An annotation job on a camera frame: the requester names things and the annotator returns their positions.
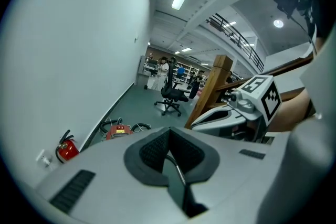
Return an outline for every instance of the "person in white coat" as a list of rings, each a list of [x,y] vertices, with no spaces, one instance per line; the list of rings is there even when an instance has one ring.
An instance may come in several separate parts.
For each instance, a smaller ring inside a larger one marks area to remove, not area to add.
[[[161,58],[161,64],[159,65],[159,68],[157,69],[157,75],[155,77],[154,83],[153,83],[153,90],[161,91],[161,89],[164,86],[164,81],[167,78],[169,65],[167,63],[168,58],[162,57]]]

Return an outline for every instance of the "fire extinguisher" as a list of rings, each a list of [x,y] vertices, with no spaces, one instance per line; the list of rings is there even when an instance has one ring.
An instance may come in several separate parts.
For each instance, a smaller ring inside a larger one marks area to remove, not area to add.
[[[64,161],[61,160],[62,157],[65,161],[70,160],[71,158],[75,157],[79,154],[78,149],[76,148],[75,144],[73,143],[73,135],[67,136],[70,133],[70,130],[67,130],[61,140],[58,143],[58,146],[55,150],[56,157],[61,163]]]

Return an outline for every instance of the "red device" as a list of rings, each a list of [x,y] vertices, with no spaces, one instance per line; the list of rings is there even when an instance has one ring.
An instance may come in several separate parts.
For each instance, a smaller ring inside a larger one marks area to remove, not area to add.
[[[63,135],[61,140],[58,143],[58,146],[55,150],[56,157],[61,163],[67,162],[68,160],[72,159],[76,155],[79,154],[78,149],[76,148],[75,144],[73,143],[73,135],[68,136],[70,130]]]
[[[106,135],[106,140],[132,134],[133,131],[127,125],[113,125]]]

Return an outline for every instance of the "gray floor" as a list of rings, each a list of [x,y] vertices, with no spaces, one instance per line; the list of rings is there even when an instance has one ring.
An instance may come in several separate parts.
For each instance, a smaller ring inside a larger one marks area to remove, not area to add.
[[[145,123],[151,125],[152,128],[162,126],[183,127],[195,107],[197,99],[189,99],[189,102],[178,102],[180,104],[179,110],[182,112],[180,117],[172,108],[165,116],[162,116],[161,112],[164,110],[164,105],[154,105],[155,101],[163,101],[161,92],[133,86],[113,109],[109,117],[112,120],[121,117],[124,125],[131,126],[137,123]],[[98,132],[90,145],[101,141],[104,141],[104,137]]]

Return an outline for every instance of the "black office chair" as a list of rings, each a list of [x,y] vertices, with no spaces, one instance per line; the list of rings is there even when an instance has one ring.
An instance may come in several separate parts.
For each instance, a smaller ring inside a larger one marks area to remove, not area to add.
[[[174,72],[174,67],[176,65],[177,61],[174,57],[171,58],[169,62],[169,71],[168,71],[168,76],[167,76],[167,82],[164,85],[164,87],[161,89],[161,95],[165,100],[163,102],[155,102],[154,105],[159,104],[164,104],[165,111],[163,111],[161,114],[164,116],[167,112],[167,110],[172,107],[178,112],[177,116],[181,116],[181,112],[178,109],[180,107],[179,104],[174,103],[177,101],[183,101],[183,102],[188,102],[189,99],[184,95],[184,93],[190,91],[186,90],[178,90],[173,88],[173,72]]]

